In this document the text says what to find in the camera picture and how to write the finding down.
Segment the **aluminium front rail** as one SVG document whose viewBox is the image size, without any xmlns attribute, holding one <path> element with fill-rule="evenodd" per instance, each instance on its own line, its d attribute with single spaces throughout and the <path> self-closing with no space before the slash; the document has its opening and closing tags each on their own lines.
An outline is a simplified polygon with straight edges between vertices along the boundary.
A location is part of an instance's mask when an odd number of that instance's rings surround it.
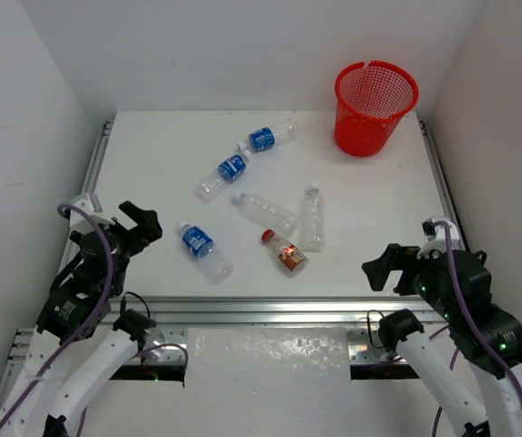
<svg viewBox="0 0 522 437">
<path fill-rule="evenodd" d="M 183 326 L 353 326 L 402 309 L 423 323 L 441 318 L 416 298 L 127 297 L 127 306 L 159 324 Z"/>
</svg>

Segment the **blue label bottle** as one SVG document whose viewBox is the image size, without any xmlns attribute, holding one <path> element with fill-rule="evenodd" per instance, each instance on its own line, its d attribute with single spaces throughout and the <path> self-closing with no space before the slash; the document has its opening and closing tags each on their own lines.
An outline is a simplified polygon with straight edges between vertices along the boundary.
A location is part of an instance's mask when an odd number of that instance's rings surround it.
<svg viewBox="0 0 522 437">
<path fill-rule="evenodd" d="M 250 133 L 237 145 L 239 151 L 259 153 L 292 142 L 297 137 L 297 123 L 288 119 Z"/>
<path fill-rule="evenodd" d="M 226 158 L 198 184 L 196 195 L 204 202 L 210 203 L 245 172 L 250 160 L 249 151 Z"/>
<path fill-rule="evenodd" d="M 218 285 L 232 274 L 232 260 L 202 228 L 181 221 L 179 235 L 190 258 L 211 284 Z"/>
</svg>

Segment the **red cap brown bottle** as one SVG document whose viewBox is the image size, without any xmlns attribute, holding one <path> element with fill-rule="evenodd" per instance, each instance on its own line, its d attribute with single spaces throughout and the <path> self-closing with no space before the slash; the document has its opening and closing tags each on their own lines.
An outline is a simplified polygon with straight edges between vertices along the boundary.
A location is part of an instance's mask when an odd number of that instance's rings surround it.
<svg viewBox="0 0 522 437">
<path fill-rule="evenodd" d="M 283 270 L 290 276 L 302 271 L 308 263 L 307 257 L 297 246 L 272 229 L 263 232 L 261 241 L 271 250 Z"/>
</svg>

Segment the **red mesh plastic bin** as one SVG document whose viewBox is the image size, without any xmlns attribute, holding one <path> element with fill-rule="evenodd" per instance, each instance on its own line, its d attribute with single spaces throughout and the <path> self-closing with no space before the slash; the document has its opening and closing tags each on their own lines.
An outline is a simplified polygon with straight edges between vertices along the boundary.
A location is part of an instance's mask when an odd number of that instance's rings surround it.
<svg viewBox="0 0 522 437">
<path fill-rule="evenodd" d="M 336 77 L 334 93 L 334 140 L 342 151 L 358 158 L 381 151 L 419 98 L 409 73 L 380 60 L 344 68 Z"/>
</svg>

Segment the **clear plastic bottle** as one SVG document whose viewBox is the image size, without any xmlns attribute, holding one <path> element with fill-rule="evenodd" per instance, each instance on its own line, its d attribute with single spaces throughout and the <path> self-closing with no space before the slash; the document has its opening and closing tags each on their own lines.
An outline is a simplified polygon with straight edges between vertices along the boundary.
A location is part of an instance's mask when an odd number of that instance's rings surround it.
<svg viewBox="0 0 522 437">
<path fill-rule="evenodd" d="M 302 250 L 321 252 L 325 246 L 324 199 L 319 186 L 310 184 L 303 193 L 300 208 Z"/>
</svg>

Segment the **clear plastic bottle diagonal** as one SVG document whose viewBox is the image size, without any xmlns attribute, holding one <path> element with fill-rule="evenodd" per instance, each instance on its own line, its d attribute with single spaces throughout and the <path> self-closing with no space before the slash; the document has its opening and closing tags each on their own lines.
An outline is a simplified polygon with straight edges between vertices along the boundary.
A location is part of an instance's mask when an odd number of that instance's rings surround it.
<svg viewBox="0 0 522 437">
<path fill-rule="evenodd" d="M 298 226 L 298 217 L 266 198 L 251 193 L 235 192 L 232 203 L 241 215 L 253 223 L 291 237 Z"/>
</svg>

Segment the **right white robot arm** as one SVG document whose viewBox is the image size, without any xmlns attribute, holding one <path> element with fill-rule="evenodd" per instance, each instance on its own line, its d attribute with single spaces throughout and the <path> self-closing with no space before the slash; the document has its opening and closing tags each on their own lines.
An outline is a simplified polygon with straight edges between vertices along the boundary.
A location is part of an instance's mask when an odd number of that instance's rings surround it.
<svg viewBox="0 0 522 437">
<path fill-rule="evenodd" d="M 394 271 L 395 291 L 423 299 L 453 342 L 444 359 L 411 310 L 379 321 L 380 348 L 412 368 L 456 436 L 522 436 L 522 324 L 492 300 L 486 253 L 389 245 L 362 265 L 372 290 Z"/>
</svg>

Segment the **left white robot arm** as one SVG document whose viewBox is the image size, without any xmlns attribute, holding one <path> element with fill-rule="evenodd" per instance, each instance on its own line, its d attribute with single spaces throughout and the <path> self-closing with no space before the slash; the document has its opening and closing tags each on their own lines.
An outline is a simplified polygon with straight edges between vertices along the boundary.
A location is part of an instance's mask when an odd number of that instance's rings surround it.
<svg viewBox="0 0 522 437">
<path fill-rule="evenodd" d="M 24 366 L 0 407 L 0 436 L 66 436 L 110 377 L 145 351 L 156 322 L 126 309 L 91 357 L 70 369 L 79 345 L 110 313 L 111 299 L 122 295 L 131 258 L 163 236 L 156 211 L 130 201 L 118 208 L 134 227 L 106 218 L 88 199 L 59 205 L 78 251 L 56 275 L 36 320 Z"/>
</svg>

